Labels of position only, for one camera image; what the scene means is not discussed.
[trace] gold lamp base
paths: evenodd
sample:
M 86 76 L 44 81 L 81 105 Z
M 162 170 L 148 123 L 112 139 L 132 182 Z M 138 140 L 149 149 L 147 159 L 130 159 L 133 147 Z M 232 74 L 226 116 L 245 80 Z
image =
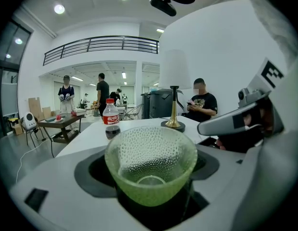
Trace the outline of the gold lamp base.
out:
M 163 121 L 161 123 L 162 127 L 167 127 L 167 128 L 172 128 L 175 129 L 179 132 L 184 132 L 185 131 L 185 124 L 182 122 L 179 122 L 177 120 L 177 102 L 176 102 L 176 91 L 178 87 L 170 87 L 173 89 L 173 101 L 172 101 L 172 111 L 171 111 L 171 118 L 169 121 Z

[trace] red bottle label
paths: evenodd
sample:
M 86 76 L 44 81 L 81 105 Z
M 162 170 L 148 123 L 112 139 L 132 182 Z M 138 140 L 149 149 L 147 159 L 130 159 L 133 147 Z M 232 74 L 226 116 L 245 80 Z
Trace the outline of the red bottle label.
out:
M 111 125 L 119 122 L 119 115 L 103 116 L 104 124 Z

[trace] textured glass bowl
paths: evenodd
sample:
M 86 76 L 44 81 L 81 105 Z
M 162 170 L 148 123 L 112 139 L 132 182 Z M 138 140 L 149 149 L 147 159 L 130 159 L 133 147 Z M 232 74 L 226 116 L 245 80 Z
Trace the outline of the textured glass bowl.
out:
M 115 136 L 105 161 L 122 191 L 144 206 L 170 200 L 187 182 L 197 161 L 195 144 L 164 127 L 139 127 Z

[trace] cable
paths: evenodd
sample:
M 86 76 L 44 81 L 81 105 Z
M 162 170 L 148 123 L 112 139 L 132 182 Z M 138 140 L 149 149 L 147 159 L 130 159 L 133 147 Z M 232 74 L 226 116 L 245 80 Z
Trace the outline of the cable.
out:
M 37 148 L 39 148 L 44 142 L 46 142 L 46 141 L 48 141 L 48 140 L 49 140 L 49 139 L 43 141 L 38 147 L 36 147 L 36 148 L 34 148 L 33 150 L 28 151 L 28 152 L 26 152 L 25 154 L 22 155 L 22 157 L 20 158 L 20 167 L 19 167 L 19 169 L 18 169 L 18 171 L 17 171 L 17 175 L 16 175 L 16 183 L 17 183 L 17 179 L 18 179 L 18 173 L 19 173 L 19 171 L 20 171 L 20 169 L 22 168 L 22 165 L 23 165 L 23 164 L 22 164 L 22 159 L 23 159 L 23 157 L 24 157 L 27 153 L 32 152 L 32 151 L 36 150 Z

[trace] black chair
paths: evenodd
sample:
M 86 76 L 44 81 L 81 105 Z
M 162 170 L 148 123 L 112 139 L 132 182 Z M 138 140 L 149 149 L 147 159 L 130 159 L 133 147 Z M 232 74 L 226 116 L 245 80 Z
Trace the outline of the black chair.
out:
M 28 145 L 28 134 L 29 134 L 30 137 L 31 137 L 32 143 L 33 143 L 33 145 L 34 145 L 34 148 L 35 148 L 36 146 L 35 146 L 34 141 L 33 141 L 33 139 L 32 139 L 32 135 L 31 135 L 32 133 L 34 133 L 35 137 L 36 137 L 37 140 L 38 140 L 38 137 L 37 137 L 36 133 L 40 130 L 40 131 L 41 131 L 41 134 L 42 134 L 42 136 L 43 136 L 42 141 L 46 140 L 46 138 L 44 137 L 44 134 L 43 134 L 41 128 L 38 126 L 38 120 L 37 120 L 37 118 L 34 117 L 34 119 L 35 119 L 35 122 L 37 123 L 37 126 L 36 126 L 35 128 L 30 129 L 30 130 L 27 130 L 26 127 L 24 126 L 24 118 L 21 118 L 21 119 L 20 119 L 20 124 L 21 124 L 21 126 L 22 126 L 22 129 L 26 132 L 27 145 Z

